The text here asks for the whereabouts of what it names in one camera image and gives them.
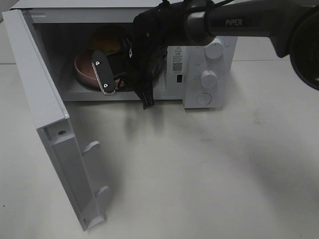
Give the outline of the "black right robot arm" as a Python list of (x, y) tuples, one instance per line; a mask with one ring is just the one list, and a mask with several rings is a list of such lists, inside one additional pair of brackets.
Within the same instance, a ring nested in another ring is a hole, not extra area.
[(169, 46), (205, 46), (218, 36), (267, 37), (276, 55), (290, 57), (298, 77), (319, 87), (319, 3), (316, 0), (164, 0), (133, 20), (126, 49), (128, 84), (147, 109), (153, 75)]

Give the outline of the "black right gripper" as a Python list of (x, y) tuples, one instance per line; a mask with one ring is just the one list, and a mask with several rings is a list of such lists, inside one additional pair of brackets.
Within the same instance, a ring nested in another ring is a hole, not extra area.
[(124, 54), (126, 75), (124, 80), (133, 92), (139, 97), (143, 109), (152, 108), (154, 101), (154, 76), (153, 71), (158, 63), (167, 56), (167, 44), (160, 40), (147, 42), (130, 42), (130, 38), (121, 39)]

